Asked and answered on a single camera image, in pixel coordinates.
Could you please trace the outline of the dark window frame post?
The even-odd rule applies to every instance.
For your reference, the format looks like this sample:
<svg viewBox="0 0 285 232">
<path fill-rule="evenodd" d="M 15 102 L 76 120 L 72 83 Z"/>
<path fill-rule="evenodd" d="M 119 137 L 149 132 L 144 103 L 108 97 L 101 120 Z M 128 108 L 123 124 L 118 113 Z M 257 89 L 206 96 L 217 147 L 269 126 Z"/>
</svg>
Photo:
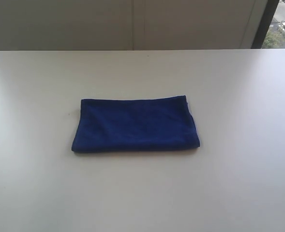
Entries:
<svg viewBox="0 0 285 232">
<path fill-rule="evenodd" d="M 263 15 L 261 17 L 258 29 L 256 31 L 254 40 L 252 42 L 251 49 L 262 48 L 264 39 L 269 30 L 269 26 L 272 22 L 273 16 L 279 4 L 279 0 L 268 0 Z"/>
</svg>

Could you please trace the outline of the blue towel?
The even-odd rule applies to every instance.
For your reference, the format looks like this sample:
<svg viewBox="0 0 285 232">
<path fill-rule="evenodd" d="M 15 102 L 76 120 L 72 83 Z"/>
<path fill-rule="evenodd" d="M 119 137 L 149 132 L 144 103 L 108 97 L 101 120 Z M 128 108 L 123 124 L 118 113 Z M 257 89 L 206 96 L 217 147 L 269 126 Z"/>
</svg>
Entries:
<svg viewBox="0 0 285 232">
<path fill-rule="evenodd" d="M 186 96 L 82 99 L 75 153 L 178 151 L 200 147 Z"/>
</svg>

